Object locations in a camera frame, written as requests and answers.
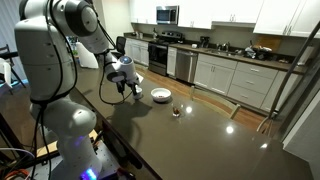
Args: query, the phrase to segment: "blue light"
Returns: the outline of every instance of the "blue light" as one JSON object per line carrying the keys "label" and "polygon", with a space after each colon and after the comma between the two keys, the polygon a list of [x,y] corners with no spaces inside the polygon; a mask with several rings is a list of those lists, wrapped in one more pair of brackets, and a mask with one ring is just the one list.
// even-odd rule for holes
{"label": "blue light", "polygon": [[94,174],[91,168],[87,169],[84,173],[81,175],[82,180],[97,180],[97,176]]}

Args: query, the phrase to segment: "stove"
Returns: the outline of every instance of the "stove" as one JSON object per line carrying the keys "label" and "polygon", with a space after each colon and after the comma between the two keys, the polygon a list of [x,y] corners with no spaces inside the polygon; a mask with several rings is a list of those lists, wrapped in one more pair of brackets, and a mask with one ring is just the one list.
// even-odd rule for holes
{"label": "stove", "polygon": [[175,31],[164,31],[159,39],[150,41],[148,44],[150,71],[160,75],[167,75],[168,46],[174,43],[183,43],[182,33]]}

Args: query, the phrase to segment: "dark countertop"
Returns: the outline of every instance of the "dark countertop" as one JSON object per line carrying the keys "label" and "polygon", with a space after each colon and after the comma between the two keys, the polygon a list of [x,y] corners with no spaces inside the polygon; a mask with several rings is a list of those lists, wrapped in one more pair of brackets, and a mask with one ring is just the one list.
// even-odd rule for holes
{"label": "dark countertop", "polygon": [[[150,37],[143,37],[142,39],[136,38],[135,36],[125,36],[126,38],[134,39],[134,40],[140,40],[140,41],[153,41],[153,38]],[[212,48],[192,48],[191,44],[170,44],[170,47],[178,48],[178,49],[183,49],[183,50],[189,50],[197,53],[202,53],[210,56],[216,56],[216,57],[221,57],[225,59],[230,59],[234,60],[237,62],[243,62],[243,63],[249,63],[249,64],[254,64],[258,66],[263,66],[267,68],[272,68],[280,71],[287,71],[291,64],[286,64],[286,63],[280,63],[277,61],[261,61],[261,60],[256,60],[256,59],[250,59],[242,56],[226,56],[226,55],[218,55],[214,53],[207,52],[209,49]],[[296,74],[304,74],[306,71],[307,67],[306,66],[296,66],[293,73]]]}
{"label": "dark countertop", "polygon": [[[192,111],[173,117],[171,103],[152,100],[150,92],[159,85],[147,79],[141,83],[142,99],[129,97],[110,106],[98,96],[102,70],[80,68],[78,74],[76,88],[83,97],[163,179],[312,179],[309,164],[284,151],[281,143],[175,93],[172,100]],[[122,100],[116,85],[107,81],[102,95],[111,102]]]}

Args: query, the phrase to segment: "kitchen appliance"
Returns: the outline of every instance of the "kitchen appliance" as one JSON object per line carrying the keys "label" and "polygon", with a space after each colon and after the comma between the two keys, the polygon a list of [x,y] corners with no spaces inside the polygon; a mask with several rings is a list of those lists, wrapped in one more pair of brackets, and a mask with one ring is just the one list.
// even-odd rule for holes
{"label": "kitchen appliance", "polygon": [[200,44],[198,45],[199,48],[208,48],[209,46],[209,36],[200,36]]}
{"label": "kitchen appliance", "polygon": [[177,79],[193,83],[198,53],[191,51],[177,51],[175,75]]}
{"label": "kitchen appliance", "polygon": [[158,24],[178,24],[179,6],[157,6]]}
{"label": "kitchen appliance", "polygon": [[167,75],[168,45],[172,43],[182,43],[184,36],[182,33],[174,31],[164,31],[158,35],[158,39],[150,41],[148,44],[150,71],[160,75]]}

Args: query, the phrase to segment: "backsplash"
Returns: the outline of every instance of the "backsplash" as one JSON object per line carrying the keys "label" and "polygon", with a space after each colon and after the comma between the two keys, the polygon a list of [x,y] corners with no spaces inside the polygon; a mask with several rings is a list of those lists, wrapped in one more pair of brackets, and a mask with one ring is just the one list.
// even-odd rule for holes
{"label": "backsplash", "polygon": [[[226,43],[230,42],[231,46],[245,48],[250,46],[250,40],[255,43],[259,34],[254,34],[253,28],[247,27],[229,27],[229,26],[213,26],[212,29],[195,29],[183,28],[176,25],[148,25],[148,24],[132,24],[134,30],[139,32],[152,34],[153,28],[158,33],[162,31],[178,31],[185,35],[186,40],[199,41],[200,36],[209,36],[210,43]],[[301,37],[282,37],[280,46],[275,53],[296,56],[300,51],[306,38]],[[320,40],[313,40],[312,44],[315,49],[319,49]]]}

